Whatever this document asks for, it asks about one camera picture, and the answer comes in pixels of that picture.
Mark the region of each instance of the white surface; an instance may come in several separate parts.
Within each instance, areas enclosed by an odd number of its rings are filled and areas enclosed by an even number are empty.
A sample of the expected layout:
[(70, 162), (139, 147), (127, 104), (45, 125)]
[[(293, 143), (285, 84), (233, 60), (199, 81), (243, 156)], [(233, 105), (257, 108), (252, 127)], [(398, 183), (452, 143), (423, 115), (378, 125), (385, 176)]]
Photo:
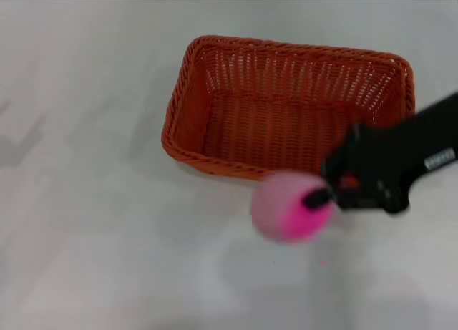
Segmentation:
[(2, 1), (0, 26), (0, 329), (457, 328), (458, 168), (279, 246), (253, 184), (160, 145), (202, 34), (400, 54), (422, 108), (458, 89), (456, 0)]

